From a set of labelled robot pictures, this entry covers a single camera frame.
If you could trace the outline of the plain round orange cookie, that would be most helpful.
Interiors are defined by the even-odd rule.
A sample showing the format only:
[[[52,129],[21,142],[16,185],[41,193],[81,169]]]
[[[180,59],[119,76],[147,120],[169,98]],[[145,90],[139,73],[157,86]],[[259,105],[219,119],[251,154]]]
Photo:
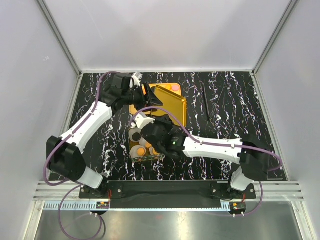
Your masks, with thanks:
[[[152,146],[152,145],[151,145],[150,143],[148,143],[148,142],[145,144],[145,147],[146,147],[146,148],[150,148],[151,146]]]

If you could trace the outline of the gold tin lid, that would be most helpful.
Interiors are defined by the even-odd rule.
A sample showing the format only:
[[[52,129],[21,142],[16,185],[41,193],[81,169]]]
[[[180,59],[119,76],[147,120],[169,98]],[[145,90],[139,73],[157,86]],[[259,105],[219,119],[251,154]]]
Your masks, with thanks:
[[[185,127],[187,125],[187,100],[184,96],[173,93],[157,85],[151,88],[155,95],[162,101],[161,108],[173,114]]]

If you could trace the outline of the dotted round sandwich cookie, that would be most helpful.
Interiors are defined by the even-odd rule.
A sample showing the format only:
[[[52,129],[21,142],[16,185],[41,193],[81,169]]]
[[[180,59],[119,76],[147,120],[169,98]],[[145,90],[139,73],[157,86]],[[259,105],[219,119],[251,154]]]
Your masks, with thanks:
[[[144,156],[146,154],[146,149],[144,147],[139,147],[136,152],[138,156]]]

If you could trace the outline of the black chocolate sandwich cookie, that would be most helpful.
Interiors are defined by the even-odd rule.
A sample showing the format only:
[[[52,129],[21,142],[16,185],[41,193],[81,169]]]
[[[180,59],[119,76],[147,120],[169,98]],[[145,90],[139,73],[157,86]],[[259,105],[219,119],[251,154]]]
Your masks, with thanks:
[[[141,134],[140,133],[138,133],[138,132],[135,132],[135,133],[133,133],[132,134],[132,141],[133,142],[139,142],[140,141],[140,139],[141,139]]]

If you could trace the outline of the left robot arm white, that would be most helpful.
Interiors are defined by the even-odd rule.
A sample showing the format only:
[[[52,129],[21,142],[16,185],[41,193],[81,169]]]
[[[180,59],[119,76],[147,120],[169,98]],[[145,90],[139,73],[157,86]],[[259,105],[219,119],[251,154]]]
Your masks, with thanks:
[[[43,167],[47,185],[54,186],[47,178],[47,171],[52,171],[64,177],[62,183],[72,181],[88,186],[95,197],[103,198],[108,193],[108,186],[103,182],[104,177],[86,164],[83,152],[87,143],[124,106],[133,105],[141,110],[163,105],[148,83],[141,83],[141,73],[130,75],[113,71],[111,74],[112,81],[106,86],[102,86],[106,73],[98,80],[95,101],[84,116],[61,136],[51,136],[47,140]]]

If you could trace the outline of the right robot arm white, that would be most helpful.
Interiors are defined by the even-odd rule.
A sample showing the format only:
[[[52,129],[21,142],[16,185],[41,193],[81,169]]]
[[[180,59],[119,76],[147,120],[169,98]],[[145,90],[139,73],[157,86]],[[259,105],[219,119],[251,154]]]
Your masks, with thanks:
[[[147,117],[138,114],[134,122],[141,136],[155,151],[171,159],[211,158],[238,165],[227,185],[228,195],[239,198],[248,185],[268,179],[270,156],[266,148],[257,141],[236,139],[213,139],[191,135],[182,127],[174,131],[175,125],[166,114]]]

